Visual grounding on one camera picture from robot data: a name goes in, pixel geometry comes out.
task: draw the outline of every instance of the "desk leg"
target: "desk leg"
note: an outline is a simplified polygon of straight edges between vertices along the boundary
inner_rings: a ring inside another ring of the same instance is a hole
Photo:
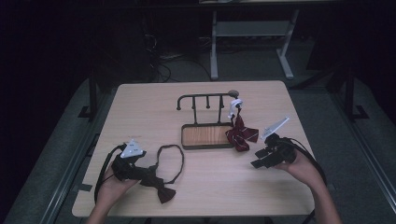
[[[218,58],[216,55],[216,35],[217,35],[217,12],[213,12],[213,22],[212,22],[212,50],[210,52],[210,78],[212,80],[217,80],[218,75]]]
[[[288,50],[291,36],[293,35],[294,27],[295,27],[299,12],[300,12],[299,9],[294,10],[293,15],[291,16],[291,20],[289,22],[288,30],[286,31],[285,43],[283,44],[283,47],[281,49],[276,50],[277,57],[280,60],[280,63],[282,65],[283,71],[284,71],[287,79],[294,78],[293,73],[291,72],[288,60],[286,58],[286,51]]]

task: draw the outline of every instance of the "bow tie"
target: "bow tie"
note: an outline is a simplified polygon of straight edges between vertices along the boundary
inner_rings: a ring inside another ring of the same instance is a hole
[[[158,190],[158,197],[160,198],[161,203],[169,202],[176,194],[174,189],[166,188],[163,183],[163,179],[157,177],[155,171],[152,170],[142,179],[140,185],[156,188]]]
[[[235,115],[231,117],[233,128],[227,131],[225,134],[227,135],[228,141],[235,147],[237,151],[248,151],[249,145],[246,141],[257,142],[259,138],[259,130],[245,127],[245,123],[242,120],[242,117],[239,115],[240,112],[241,108],[238,108],[238,114],[236,116],[235,123],[233,123]]]

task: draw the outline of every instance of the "white plastic part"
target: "white plastic part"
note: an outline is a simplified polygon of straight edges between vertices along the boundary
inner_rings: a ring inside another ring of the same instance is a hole
[[[143,150],[140,148],[140,146],[136,143],[134,139],[131,140],[131,142],[128,143],[126,148],[122,151],[120,157],[121,158],[129,158],[133,156],[140,156],[143,154]]]
[[[282,125],[284,125],[287,121],[289,120],[288,117],[285,117],[284,119],[278,121],[277,123],[269,126],[268,128],[264,128],[264,133],[260,136],[260,139],[265,139],[269,135],[273,134],[276,132]]]
[[[243,103],[244,102],[241,99],[235,99],[230,102],[230,112],[228,113],[229,119],[233,117],[233,110],[236,109],[236,106],[239,105],[240,107],[242,107]]]

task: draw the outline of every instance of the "wooden tabletop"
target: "wooden tabletop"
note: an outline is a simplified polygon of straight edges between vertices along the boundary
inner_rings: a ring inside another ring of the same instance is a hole
[[[294,109],[287,89],[281,81],[249,82],[194,82],[164,84],[125,84],[116,93],[105,126],[98,140],[83,184],[91,191],[80,190],[73,206],[73,214],[87,217],[94,206],[93,192],[106,155],[115,146],[132,138],[147,151],[136,165],[149,167],[156,162],[160,146],[181,146],[181,127],[193,124],[191,99],[177,99],[184,94],[226,93],[239,91],[243,100],[241,116],[249,128],[263,129],[285,118],[290,120],[276,133],[299,140],[311,148]],[[229,103],[221,121],[228,119]],[[218,120],[218,98],[210,98],[206,109],[205,97],[196,99],[198,123]],[[289,174],[273,168],[255,169],[250,163],[257,160],[254,153],[265,147],[259,138],[250,143],[250,151],[237,152],[234,148],[183,150],[185,166],[175,184],[175,198],[161,204],[155,188],[133,186],[110,211],[120,217],[217,217],[217,216],[285,216],[309,214],[314,208],[307,186]],[[163,150],[158,177],[171,180],[177,174],[181,156],[177,148]]]

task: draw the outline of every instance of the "person's right hand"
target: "person's right hand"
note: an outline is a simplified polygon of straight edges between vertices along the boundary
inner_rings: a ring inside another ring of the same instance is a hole
[[[294,149],[294,151],[296,159],[293,163],[283,162],[274,166],[274,168],[288,172],[309,188],[324,185],[322,177],[311,161],[299,150]]]

